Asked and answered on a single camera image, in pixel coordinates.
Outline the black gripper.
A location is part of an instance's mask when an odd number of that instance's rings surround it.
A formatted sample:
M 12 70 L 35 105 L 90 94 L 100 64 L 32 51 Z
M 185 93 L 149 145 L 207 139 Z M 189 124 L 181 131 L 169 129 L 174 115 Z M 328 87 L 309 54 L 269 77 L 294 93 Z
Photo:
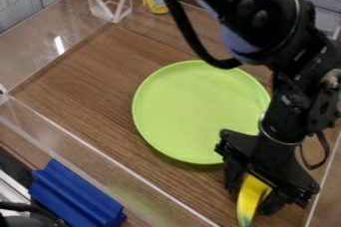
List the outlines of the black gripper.
M 223 160 L 228 192 L 237 192 L 245 174 L 273 189 L 258 206 L 261 215 L 273 215 L 290 203 L 305 208 L 320 192 L 320 184 L 298 163 L 294 149 L 294 145 L 274 142 L 262 132 L 250 135 L 226 128 L 219 132 L 214 151 Z

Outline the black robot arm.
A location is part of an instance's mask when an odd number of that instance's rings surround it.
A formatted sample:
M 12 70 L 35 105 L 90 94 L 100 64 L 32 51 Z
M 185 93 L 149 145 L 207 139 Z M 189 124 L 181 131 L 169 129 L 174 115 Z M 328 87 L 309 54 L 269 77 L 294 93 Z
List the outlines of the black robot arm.
M 198 0 L 222 26 L 230 56 L 206 50 L 178 0 L 166 0 L 177 26 L 199 58 L 229 70 L 264 65 L 273 73 L 273 98 L 258 121 L 258 133 L 219 133 L 225 187 L 236 190 L 252 175 L 272 190 L 257 210 L 264 215 L 294 203 L 306 206 L 320 185 L 309 172 L 302 142 L 322 136 L 341 119 L 341 48 L 316 26 L 308 0 Z

